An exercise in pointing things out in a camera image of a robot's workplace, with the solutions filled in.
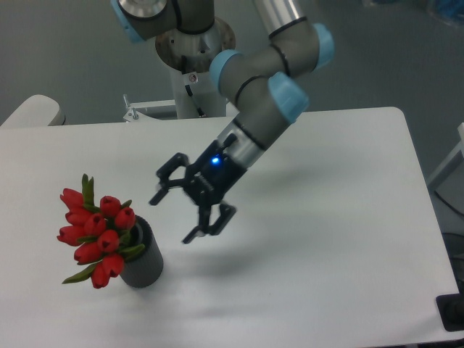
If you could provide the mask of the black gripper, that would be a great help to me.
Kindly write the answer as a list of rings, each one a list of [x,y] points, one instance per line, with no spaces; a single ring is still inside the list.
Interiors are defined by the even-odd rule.
[[[180,167],[186,167],[185,178],[171,180],[170,176]],[[149,204],[156,206],[170,189],[183,187],[184,192],[199,206],[199,220],[182,243],[190,244],[200,236],[217,236],[236,213],[234,206],[220,202],[246,171],[246,168],[235,163],[224,152],[218,141],[213,141],[191,165],[188,156],[178,152],[156,172],[159,183],[157,192],[149,200]],[[210,225],[211,206],[216,204],[219,204],[220,214]]]

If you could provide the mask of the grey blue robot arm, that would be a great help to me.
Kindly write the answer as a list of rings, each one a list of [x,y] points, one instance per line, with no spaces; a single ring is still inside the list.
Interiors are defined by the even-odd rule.
[[[173,155],[158,171],[158,204],[180,187],[199,208],[199,222],[185,237],[218,235],[235,214],[226,192],[307,109],[307,94],[295,78],[329,63],[334,40],[322,24],[308,22],[297,1],[256,1],[270,44],[253,55],[227,49],[220,42],[212,1],[113,1],[112,8],[132,41],[168,34],[170,50],[190,73],[206,70],[218,93],[238,114],[190,162]]]

